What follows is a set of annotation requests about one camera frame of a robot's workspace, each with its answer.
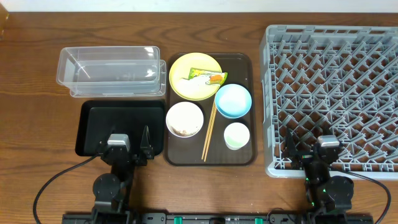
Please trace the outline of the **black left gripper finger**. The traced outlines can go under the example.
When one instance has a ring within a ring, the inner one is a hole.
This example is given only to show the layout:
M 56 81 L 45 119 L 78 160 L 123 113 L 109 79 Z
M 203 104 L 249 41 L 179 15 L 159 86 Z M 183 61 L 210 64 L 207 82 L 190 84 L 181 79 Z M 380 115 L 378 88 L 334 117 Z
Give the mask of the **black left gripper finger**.
M 140 143 L 140 149 L 142 151 L 151 151 L 152 150 L 152 144 L 150 143 L 150 133 L 149 133 L 148 126 L 144 126 L 142 139 L 141 139 L 141 143 Z
M 114 127 L 111 127 L 109 131 L 99 141 L 99 153 L 105 153 L 108 150 L 108 139 L 112 134 L 114 134 Z

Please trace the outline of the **white pink bowl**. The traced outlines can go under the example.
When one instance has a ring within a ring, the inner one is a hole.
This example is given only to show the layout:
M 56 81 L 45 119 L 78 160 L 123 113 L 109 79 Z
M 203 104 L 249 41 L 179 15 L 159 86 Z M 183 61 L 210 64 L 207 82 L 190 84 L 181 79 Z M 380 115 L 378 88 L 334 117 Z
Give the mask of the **white pink bowl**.
M 174 104 L 166 114 L 168 130 L 179 138 L 196 135 L 204 123 L 202 110 L 194 103 L 183 101 Z

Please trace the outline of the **small white cup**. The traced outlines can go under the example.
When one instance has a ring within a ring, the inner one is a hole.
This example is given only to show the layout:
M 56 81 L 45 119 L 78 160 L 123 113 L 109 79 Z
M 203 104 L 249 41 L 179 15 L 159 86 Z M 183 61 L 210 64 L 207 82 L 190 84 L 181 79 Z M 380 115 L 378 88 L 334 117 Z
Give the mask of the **small white cup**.
M 224 130 L 224 141 L 230 150 L 238 150 L 245 146 L 250 139 L 250 132 L 243 123 L 231 123 Z

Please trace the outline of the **light blue bowl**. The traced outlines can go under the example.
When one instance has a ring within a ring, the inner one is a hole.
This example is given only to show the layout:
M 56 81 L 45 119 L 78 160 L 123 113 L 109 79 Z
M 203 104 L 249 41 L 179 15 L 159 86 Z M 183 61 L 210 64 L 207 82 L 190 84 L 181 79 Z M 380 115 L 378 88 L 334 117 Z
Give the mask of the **light blue bowl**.
M 228 84 L 217 91 L 215 106 L 225 118 L 237 119 L 249 112 L 252 106 L 252 97 L 242 85 Z

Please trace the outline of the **green orange snack wrapper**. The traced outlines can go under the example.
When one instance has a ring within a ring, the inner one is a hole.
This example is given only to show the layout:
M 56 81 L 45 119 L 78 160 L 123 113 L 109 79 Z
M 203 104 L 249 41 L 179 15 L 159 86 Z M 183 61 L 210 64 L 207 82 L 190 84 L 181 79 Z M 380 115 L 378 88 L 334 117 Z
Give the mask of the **green orange snack wrapper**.
M 188 80 L 203 85 L 222 85 L 226 81 L 227 77 L 227 72 L 214 72 L 210 70 L 191 68 Z

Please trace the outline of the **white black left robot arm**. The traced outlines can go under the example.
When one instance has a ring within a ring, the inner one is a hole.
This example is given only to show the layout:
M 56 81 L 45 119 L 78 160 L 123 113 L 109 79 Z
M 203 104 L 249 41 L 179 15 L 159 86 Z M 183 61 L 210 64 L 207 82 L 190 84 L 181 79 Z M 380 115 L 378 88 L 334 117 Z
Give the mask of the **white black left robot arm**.
M 129 208 L 129 198 L 137 166 L 146 166 L 154 158 L 149 127 L 145 126 L 138 149 L 133 149 L 127 134 L 111 134 L 97 150 L 111 172 L 100 175 L 93 184 L 94 223 L 140 223 L 137 211 Z

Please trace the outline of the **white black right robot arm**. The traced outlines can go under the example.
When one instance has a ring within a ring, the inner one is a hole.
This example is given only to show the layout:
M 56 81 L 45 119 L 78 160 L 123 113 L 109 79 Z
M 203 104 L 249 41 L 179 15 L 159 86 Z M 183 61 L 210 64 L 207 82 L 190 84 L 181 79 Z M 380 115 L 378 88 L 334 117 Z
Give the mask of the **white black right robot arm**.
M 295 223 L 348 224 L 346 211 L 352 208 L 353 181 L 345 176 L 331 176 L 330 165 L 338 159 L 343 144 L 331 132 L 324 130 L 309 151 L 300 151 L 294 143 L 293 131 L 287 129 L 283 156 L 292 167 L 305 173 L 305 190 L 313 208 L 295 218 Z

